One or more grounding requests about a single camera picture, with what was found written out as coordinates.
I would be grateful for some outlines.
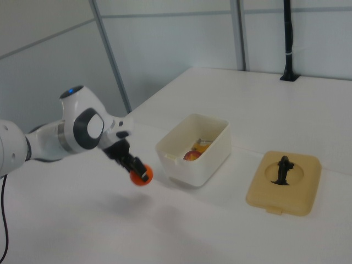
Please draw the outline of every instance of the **black pole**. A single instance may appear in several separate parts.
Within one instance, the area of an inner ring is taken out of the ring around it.
[[[295,81],[299,75],[294,74],[292,70],[292,44],[293,28],[291,21],[291,1],[284,0],[285,16],[285,47],[286,47],[286,66],[284,75],[280,78],[282,81]]]

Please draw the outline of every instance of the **black figurine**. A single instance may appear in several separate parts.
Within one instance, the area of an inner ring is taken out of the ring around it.
[[[271,182],[278,185],[289,185],[286,181],[287,172],[290,169],[293,169],[293,166],[295,166],[295,164],[293,164],[292,162],[289,162],[287,156],[282,156],[281,160],[278,163],[278,166],[279,166],[279,173],[277,176],[277,180],[271,181]]]

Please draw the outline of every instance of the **white wall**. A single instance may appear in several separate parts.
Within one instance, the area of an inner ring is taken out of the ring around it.
[[[0,1],[0,118],[24,131],[60,119],[59,96],[89,86],[126,115],[88,0]]]
[[[132,109],[190,67],[242,69],[230,0],[97,4]]]
[[[243,0],[247,70],[283,73],[283,0]],[[352,80],[352,1],[291,0],[294,71]]]

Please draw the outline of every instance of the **orange ball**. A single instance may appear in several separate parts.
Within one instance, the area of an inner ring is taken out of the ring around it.
[[[151,167],[149,167],[146,164],[144,165],[144,167],[147,169],[147,175],[149,177],[149,179],[146,182],[144,182],[133,170],[130,171],[131,181],[135,185],[138,185],[138,186],[147,185],[152,180],[152,178],[153,178],[153,170],[151,169]]]

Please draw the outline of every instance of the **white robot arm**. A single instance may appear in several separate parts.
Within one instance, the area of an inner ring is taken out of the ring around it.
[[[147,173],[146,166],[129,153],[125,138],[132,132],[132,119],[108,114],[86,86],[69,89],[60,100],[62,119],[35,128],[28,134],[14,123],[0,120],[0,176],[28,160],[53,162],[98,147],[128,172],[135,173],[141,182],[151,180],[151,170]]]

